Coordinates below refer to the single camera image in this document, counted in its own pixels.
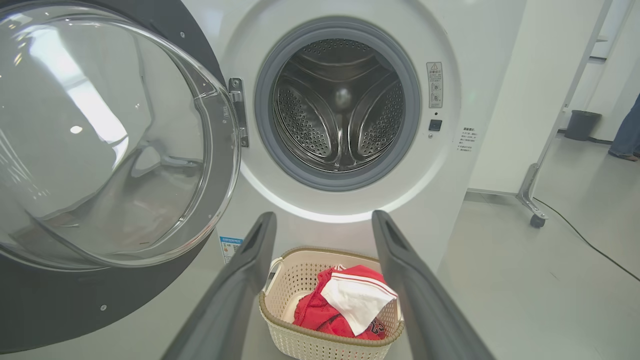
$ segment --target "white garment with red stripes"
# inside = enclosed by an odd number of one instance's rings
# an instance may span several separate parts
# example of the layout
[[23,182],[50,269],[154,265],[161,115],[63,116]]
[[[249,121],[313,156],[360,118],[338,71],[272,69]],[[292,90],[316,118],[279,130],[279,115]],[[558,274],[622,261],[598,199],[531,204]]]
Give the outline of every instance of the white garment with red stripes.
[[321,295],[344,316],[353,334],[358,336],[398,295],[387,286],[381,274],[366,266],[343,269],[342,265],[336,266]]

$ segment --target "person's leg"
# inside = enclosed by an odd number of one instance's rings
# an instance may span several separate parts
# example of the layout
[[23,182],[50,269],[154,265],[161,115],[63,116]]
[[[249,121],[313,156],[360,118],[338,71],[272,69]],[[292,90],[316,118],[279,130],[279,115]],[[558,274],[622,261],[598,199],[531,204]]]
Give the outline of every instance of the person's leg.
[[620,124],[609,153],[621,158],[632,157],[640,152],[640,95],[636,103]]

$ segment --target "trash can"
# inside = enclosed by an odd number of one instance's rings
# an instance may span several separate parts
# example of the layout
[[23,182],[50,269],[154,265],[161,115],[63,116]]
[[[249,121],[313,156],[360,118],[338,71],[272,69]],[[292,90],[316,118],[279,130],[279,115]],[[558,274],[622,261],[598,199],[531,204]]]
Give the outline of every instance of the trash can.
[[572,110],[569,126],[564,133],[565,138],[586,141],[593,131],[593,127],[602,117],[601,114],[588,111]]

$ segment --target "basket rim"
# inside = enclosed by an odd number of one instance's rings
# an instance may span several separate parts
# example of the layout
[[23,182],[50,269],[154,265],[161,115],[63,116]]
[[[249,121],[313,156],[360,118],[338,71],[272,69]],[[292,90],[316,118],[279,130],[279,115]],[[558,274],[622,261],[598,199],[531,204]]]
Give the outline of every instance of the basket rim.
[[[316,252],[328,252],[328,253],[332,253],[332,254],[340,254],[340,255],[347,255],[347,256],[354,256],[356,258],[361,258],[361,259],[365,259],[365,260],[372,260],[372,261],[376,261],[376,262],[380,262],[378,259],[376,258],[372,258],[370,256],[366,256],[366,255],[361,255],[361,254],[355,254],[353,252],[347,252],[347,251],[343,251],[343,250],[334,250],[334,249],[327,249],[327,248],[320,248],[320,247],[297,247],[295,249],[291,249],[287,252],[285,252],[284,254],[282,254],[282,259],[286,258],[287,256],[295,253],[295,252],[299,252],[299,251],[316,251]],[[384,340],[363,340],[363,339],[356,339],[356,338],[345,338],[343,336],[337,336],[337,335],[331,335],[331,334],[325,334],[323,332],[319,332],[319,331],[315,331],[315,330],[311,330],[311,329],[307,329],[301,326],[297,326],[297,325],[293,325],[292,323],[288,323],[284,320],[281,320],[277,317],[275,317],[273,314],[271,314],[269,312],[269,310],[267,309],[267,305],[266,305],[266,294],[264,293],[264,290],[260,291],[259,294],[259,305],[260,305],[260,311],[262,313],[262,315],[264,316],[264,318],[273,323],[274,325],[277,325],[279,327],[283,327],[287,330],[290,331],[294,331],[303,335],[307,335],[310,336],[312,338],[315,339],[319,339],[319,340],[326,340],[326,341],[331,341],[334,343],[340,343],[340,344],[345,344],[345,345],[355,345],[355,346],[361,346],[361,347],[384,347],[387,345],[391,345],[395,340],[397,340],[400,335],[402,335],[402,331],[404,330],[404,320],[400,320],[398,321],[398,326],[396,327],[396,330],[390,334],[389,336],[387,336]]]

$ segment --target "red and white garment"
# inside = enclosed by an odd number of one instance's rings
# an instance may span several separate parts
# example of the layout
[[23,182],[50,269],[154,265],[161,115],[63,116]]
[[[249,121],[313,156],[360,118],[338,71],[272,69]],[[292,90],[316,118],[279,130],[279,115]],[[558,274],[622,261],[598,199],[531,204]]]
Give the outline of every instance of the red and white garment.
[[315,290],[296,307],[294,325],[366,340],[382,340],[385,328],[376,319],[396,293],[382,275],[366,266],[342,265],[318,274]]

